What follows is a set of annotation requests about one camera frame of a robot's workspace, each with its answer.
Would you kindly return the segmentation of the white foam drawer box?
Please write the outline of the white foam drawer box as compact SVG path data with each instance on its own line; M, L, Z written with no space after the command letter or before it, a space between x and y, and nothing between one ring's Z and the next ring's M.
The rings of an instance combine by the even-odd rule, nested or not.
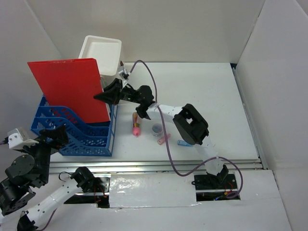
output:
M84 77L86 89L93 95L104 91L116 78L123 58L122 42L118 39L88 35L82 44L79 59L92 59Z

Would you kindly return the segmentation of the red file folder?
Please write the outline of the red file folder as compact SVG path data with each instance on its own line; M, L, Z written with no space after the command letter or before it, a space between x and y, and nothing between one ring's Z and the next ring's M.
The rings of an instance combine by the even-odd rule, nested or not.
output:
M85 123L111 120L106 103L94 99L103 91L94 58L27 64L49 105L68 107Z

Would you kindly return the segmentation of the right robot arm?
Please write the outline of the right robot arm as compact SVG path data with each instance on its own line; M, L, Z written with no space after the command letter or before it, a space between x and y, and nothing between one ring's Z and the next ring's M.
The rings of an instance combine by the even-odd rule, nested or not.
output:
M183 107L158 104L154 101L150 86L142 85L134 89L118 78L93 98L113 105L117 105L121 100L137 103L136 112L140 118L160 119L162 122L174 124L181 138L194 146L203 158L211 186L218 189L226 183L229 171L211 142L208 123L192 104L188 103Z

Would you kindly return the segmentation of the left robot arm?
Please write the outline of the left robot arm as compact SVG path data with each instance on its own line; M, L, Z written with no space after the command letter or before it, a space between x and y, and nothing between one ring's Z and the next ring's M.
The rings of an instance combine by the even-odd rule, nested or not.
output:
M60 187L30 209L28 201L49 182L51 155L69 143L64 125L43 129L31 139L23 128L8 132L3 141L11 150L21 152L5 169L6 178L0 183L0 229L2 231L38 231L48 225L56 209L76 193L94 188L95 177L87 167L78 167L63 180Z

